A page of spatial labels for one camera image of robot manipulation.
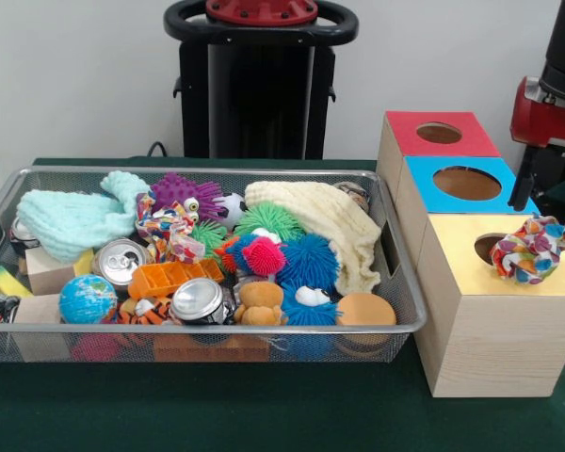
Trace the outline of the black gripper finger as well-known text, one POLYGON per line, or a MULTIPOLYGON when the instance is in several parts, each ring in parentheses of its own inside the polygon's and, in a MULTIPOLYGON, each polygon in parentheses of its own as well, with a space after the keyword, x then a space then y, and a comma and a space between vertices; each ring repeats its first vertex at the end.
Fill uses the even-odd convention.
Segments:
POLYGON ((530 199, 535 184, 533 167, 539 149, 527 145, 525 147, 521 166, 516 176, 508 205, 515 211, 524 211, 530 199))

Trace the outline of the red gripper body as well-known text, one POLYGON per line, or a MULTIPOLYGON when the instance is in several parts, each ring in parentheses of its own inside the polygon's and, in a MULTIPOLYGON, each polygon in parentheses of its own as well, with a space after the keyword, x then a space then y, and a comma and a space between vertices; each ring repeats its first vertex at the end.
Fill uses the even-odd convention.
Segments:
POLYGON ((524 77, 516 91, 509 130, 514 141, 528 146, 565 147, 565 99, 545 91, 538 77, 524 77))

